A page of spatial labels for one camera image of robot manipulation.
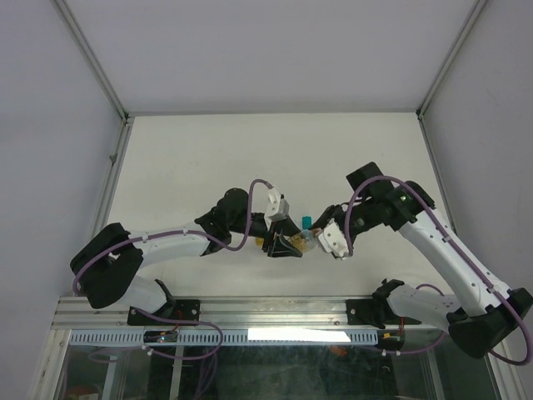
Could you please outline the weekly pill organizer box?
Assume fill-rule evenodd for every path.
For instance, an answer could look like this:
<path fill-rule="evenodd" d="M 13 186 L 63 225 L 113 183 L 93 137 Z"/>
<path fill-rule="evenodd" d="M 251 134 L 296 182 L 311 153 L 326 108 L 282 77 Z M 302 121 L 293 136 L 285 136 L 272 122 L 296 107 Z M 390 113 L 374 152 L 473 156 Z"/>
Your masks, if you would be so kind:
<path fill-rule="evenodd" d="M 312 219 L 309 216 L 304 216 L 301 218 L 300 224 L 296 224 L 301 231 L 306 230 L 311 227 Z M 252 214 L 252 225 L 250 229 L 250 235 L 256 238 L 257 244 L 263 244 L 263 239 L 267 235 L 269 227 L 267 227 L 264 220 L 264 214 L 261 212 L 256 212 Z"/>

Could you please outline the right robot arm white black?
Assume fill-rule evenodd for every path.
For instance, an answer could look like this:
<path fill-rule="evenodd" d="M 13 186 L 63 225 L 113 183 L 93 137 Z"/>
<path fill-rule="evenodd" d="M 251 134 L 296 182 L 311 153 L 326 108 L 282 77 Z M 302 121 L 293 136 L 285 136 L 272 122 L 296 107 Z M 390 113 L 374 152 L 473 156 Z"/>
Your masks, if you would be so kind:
<path fill-rule="evenodd" d="M 386 176 L 369 162 L 347 175 L 353 194 L 344 204 L 328 207 L 313 223 L 325 252 L 336 259 L 354 253 L 356 238 L 380 225 L 413 245 L 446 281 L 451 294 L 424 291 L 402 280 L 384 279 L 371 297 L 355 308 L 356 319 L 383 329 L 410 318 L 438 328 L 472 358 L 492 354 L 516 329 L 532 360 L 532 337 L 524 318 L 532 296 L 500 280 L 468 249 L 436 209 L 434 200 L 416 182 Z"/>

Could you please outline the clear bottle yellow capsules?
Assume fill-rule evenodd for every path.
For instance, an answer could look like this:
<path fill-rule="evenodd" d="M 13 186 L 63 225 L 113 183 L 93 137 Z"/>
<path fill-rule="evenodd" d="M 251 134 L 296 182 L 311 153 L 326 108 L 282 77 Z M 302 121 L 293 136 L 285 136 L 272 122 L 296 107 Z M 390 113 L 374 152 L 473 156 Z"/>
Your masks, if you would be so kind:
<path fill-rule="evenodd" d="M 317 246 L 317 236 L 320 234 L 320 232 L 320 229 L 302 230 L 298 234 L 291 236 L 288 241 L 300 253 L 307 253 Z"/>

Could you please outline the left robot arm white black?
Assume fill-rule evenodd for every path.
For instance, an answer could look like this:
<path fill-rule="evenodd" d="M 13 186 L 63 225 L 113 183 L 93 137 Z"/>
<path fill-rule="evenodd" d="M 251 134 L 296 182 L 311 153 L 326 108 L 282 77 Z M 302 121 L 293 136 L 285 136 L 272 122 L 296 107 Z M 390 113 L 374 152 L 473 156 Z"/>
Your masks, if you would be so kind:
<path fill-rule="evenodd" d="M 174 314 L 166 285 L 139 275 L 139 270 L 177 258 L 206 257 L 221 250 L 237 252 L 232 236 L 262 240 L 269 258 L 301 258 L 290 243 L 300 232 L 288 215 L 288 204 L 273 186 L 268 188 L 265 212 L 252 211 L 252 192 L 231 188 L 207 213 L 183 227 L 134 233 L 119 222 L 106 225 L 72 259 L 72 290 L 94 309 L 115 303 L 140 308 L 155 323 L 167 323 Z"/>

